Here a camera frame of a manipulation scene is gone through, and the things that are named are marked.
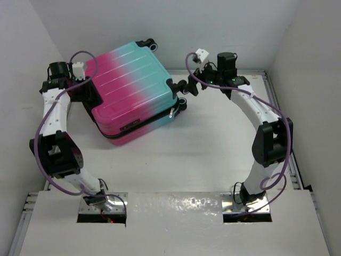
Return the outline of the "pink suitcase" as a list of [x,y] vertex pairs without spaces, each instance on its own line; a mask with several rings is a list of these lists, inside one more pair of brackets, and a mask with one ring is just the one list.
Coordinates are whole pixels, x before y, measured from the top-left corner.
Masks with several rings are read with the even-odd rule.
[[127,43],[86,63],[86,76],[103,103],[89,114],[113,145],[124,145],[172,122],[187,108],[186,98],[154,52],[152,38]]

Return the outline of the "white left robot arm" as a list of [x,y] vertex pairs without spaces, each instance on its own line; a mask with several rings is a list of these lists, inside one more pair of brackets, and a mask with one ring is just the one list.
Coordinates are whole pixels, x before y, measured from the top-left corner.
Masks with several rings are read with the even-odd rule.
[[70,104],[81,102],[88,113],[103,101],[82,62],[54,62],[47,69],[47,80],[40,94],[44,100],[44,118],[37,138],[29,141],[44,173],[72,184],[89,206],[102,209],[107,201],[104,181],[84,169],[83,155],[67,132]]

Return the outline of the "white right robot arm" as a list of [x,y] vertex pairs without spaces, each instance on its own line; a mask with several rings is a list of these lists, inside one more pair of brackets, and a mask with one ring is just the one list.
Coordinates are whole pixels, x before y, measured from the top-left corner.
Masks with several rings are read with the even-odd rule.
[[240,203],[246,205],[264,196],[284,176],[292,152],[293,123],[277,107],[259,98],[250,80],[237,74],[236,53],[217,55],[217,64],[211,65],[208,52],[198,49],[185,57],[199,67],[189,72],[185,91],[198,95],[197,84],[220,90],[236,104],[254,127],[256,134],[251,147],[254,163],[247,179],[241,183]]

